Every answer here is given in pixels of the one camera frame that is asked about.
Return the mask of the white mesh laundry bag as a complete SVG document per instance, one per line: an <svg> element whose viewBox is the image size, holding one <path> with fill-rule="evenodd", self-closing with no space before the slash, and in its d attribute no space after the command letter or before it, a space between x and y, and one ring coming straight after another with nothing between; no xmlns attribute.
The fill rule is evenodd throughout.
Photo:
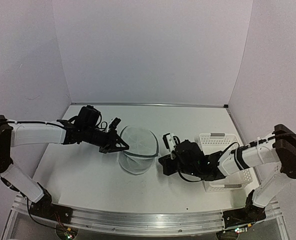
<svg viewBox="0 0 296 240"><path fill-rule="evenodd" d="M159 156L160 146L155 134L147 128L128 125L120 136L129 145L118 157L121 168L132 175L147 172Z"/></svg>

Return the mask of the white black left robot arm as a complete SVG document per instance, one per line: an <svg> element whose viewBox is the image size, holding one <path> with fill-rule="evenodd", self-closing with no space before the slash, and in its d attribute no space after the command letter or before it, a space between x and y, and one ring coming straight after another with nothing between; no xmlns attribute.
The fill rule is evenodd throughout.
<svg viewBox="0 0 296 240"><path fill-rule="evenodd" d="M120 122L121 119L116 117L102 126L102 113L92 105L83 106L69 119L56 121L14 120L0 114L0 179L10 189L35 203L36 211L49 219L55 214L54 205L49 203L51 195L22 168L24 162L15 158L27 160L35 156L32 150L24 153L29 147L37 149L49 144L87 143L98 147L102 154L128 150L129 145L117 131Z"/></svg>

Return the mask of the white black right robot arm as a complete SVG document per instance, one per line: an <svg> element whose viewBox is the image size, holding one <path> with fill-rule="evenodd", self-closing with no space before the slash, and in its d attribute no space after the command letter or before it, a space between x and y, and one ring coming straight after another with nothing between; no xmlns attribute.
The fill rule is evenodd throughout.
<svg viewBox="0 0 296 240"><path fill-rule="evenodd" d="M274 170L246 199L240 209L240 218L250 222L263 211L270 200L292 180L296 180L296 133L283 124L274 126L272 133L246 144L231 143L225 149L204 154L196 142L179 141L171 133L163 136L168 155L158 162L166 176L175 173L186 181L184 175L200 178L205 182L225 179L237 172L275 163Z"/></svg>

